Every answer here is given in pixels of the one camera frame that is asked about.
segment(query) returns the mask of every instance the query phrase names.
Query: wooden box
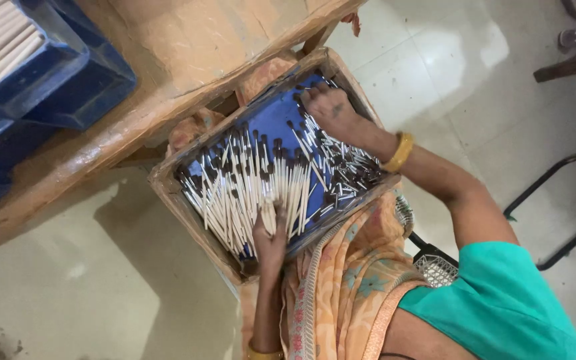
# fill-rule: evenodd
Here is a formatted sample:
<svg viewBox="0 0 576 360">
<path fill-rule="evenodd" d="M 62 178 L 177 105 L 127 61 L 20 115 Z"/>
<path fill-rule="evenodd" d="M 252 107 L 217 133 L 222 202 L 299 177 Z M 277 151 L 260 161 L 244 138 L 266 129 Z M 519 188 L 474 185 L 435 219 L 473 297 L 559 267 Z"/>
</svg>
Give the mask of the wooden box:
<svg viewBox="0 0 576 360">
<path fill-rule="evenodd" d="M 263 103 L 264 99 L 268 99 L 281 91 L 294 87 L 300 81 L 308 77 L 308 75 L 312 74 L 316 69 L 322 71 L 324 77 L 334 80 L 338 86 L 348 93 L 350 102 L 361 116 L 382 127 L 381 121 L 374 112 L 370 102 L 368 102 L 364 91 L 343 61 L 341 61 L 339 55 L 327 47 L 322 47 L 301 59 L 292 69 L 287 71 L 275 82 L 268 85 L 266 89 L 260 93 L 260 96 L 253 99 L 247 106 L 240 107 L 218 126 L 165 159 L 164 162 L 160 163 L 152 170 L 148 178 L 157 195 L 164 201 L 165 205 L 172 211 L 179 221 L 188 228 L 188 232 L 193 239 L 195 239 L 195 241 L 204 249 L 208 257 L 233 285 L 240 285 L 246 282 L 249 276 L 255 274 L 245 274 L 243 269 L 241 269 L 241 266 L 236 262 L 228 250 L 223 248 L 212 232 L 210 232 L 210 230 L 204 230 L 201 217 L 197 214 L 195 209 L 193 209 L 185 195 L 180 191 L 181 185 L 173 178 L 173 171 L 175 171 L 183 160 L 194 159 L 202 146 L 214 143 L 224 131 L 228 130 L 235 124 L 238 118 L 247 114 L 248 111 L 253 111 L 256 106 Z M 354 212 L 369 203 L 370 200 L 375 199 L 388 191 L 388 189 L 398 181 L 398 175 L 393 174 L 388 176 L 380 185 L 373 187 L 370 191 L 363 194 L 361 201 L 359 201 L 359 204 L 356 207 L 348 209 L 345 213 L 336 214 L 336 222 L 345 220 Z M 308 239 L 306 239 L 305 242 L 308 243 L 309 241 L 322 237 L 322 235 L 324 235 L 331 227 L 332 225 L 317 228 L 308 235 Z"/>
</svg>

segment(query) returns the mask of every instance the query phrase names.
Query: bangle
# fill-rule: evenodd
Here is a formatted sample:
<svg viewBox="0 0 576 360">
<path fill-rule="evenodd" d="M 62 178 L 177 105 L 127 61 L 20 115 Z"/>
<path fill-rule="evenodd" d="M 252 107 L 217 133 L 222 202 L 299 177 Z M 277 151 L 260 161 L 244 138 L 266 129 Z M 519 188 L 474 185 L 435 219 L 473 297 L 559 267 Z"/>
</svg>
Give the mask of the bangle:
<svg viewBox="0 0 576 360">
<path fill-rule="evenodd" d="M 248 343 L 248 360 L 282 360 L 284 358 L 283 351 L 277 351 L 272 354 L 262 354 L 256 352 L 255 349 Z"/>
<path fill-rule="evenodd" d="M 399 137 L 399 146 L 395 155 L 386 163 L 382 164 L 381 168 L 388 172 L 397 172 L 408 159 L 408 155 L 412 151 L 414 145 L 414 138 L 410 133 L 397 133 Z"/>
</svg>

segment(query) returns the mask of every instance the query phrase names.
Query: teal blouse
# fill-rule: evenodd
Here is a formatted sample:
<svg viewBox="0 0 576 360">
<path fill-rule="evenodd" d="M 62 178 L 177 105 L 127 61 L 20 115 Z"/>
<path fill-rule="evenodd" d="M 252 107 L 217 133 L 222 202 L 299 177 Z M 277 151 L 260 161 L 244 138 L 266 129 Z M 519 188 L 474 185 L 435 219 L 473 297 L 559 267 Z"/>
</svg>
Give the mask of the teal blouse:
<svg viewBox="0 0 576 360">
<path fill-rule="evenodd" d="M 459 260 L 452 285 L 413 289 L 399 307 L 484 360 L 576 360 L 576 330 L 528 251 L 474 243 Z"/>
</svg>

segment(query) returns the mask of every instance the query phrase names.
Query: metal chair leg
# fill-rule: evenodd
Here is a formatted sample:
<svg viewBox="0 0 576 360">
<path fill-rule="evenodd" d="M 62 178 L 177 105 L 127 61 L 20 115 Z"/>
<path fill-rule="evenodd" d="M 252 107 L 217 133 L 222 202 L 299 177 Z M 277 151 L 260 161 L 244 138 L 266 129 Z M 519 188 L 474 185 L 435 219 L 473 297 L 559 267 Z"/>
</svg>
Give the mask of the metal chair leg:
<svg viewBox="0 0 576 360">
<path fill-rule="evenodd" d="M 504 216 L 508 220 L 512 220 L 513 217 L 510 215 L 513 210 L 515 210 L 524 200 L 528 199 L 532 193 L 534 193 L 541 185 L 543 185 L 549 178 L 551 178 L 559 169 L 563 168 L 565 165 L 574 163 L 576 161 L 576 155 L 569 156 L 563 160 L 557 162 L 553 167 L 549 168 L 544 175 L 540 176 L 537 181 L 535 181 L 532 185 L 528 186 L 521 195 L 519 195 L 516 200 L 512 201 L 510 205 L 504 210 Z M 544 261 L 540 261 L 539 264 L 536 264 L 537 269 L 539 271 L 544 271 L 551 268 L 555 265 L 561 258 L 568 255 L 572 249 L 576 247 L 576 236 L 567 241 L 559 250 L 557 250 L 553 255 L 546 258 Z"/>
</svg>

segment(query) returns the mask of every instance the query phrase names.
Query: wooden table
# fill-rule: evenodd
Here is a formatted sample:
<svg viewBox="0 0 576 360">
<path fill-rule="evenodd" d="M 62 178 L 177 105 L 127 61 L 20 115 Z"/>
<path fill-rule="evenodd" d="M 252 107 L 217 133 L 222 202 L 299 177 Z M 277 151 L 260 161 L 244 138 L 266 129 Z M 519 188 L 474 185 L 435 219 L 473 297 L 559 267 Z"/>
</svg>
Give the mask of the wooden table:
<svg viewBox="0 0 576 360">
<path fill-rule="evenodd" d="M 85 133 L 64 130 L 15 167 L 0 244 L 30 217 L 283 49 L 322 44 L 366 0 L 77 0 L 130 63 L 135 91 Z"/>
</svg>

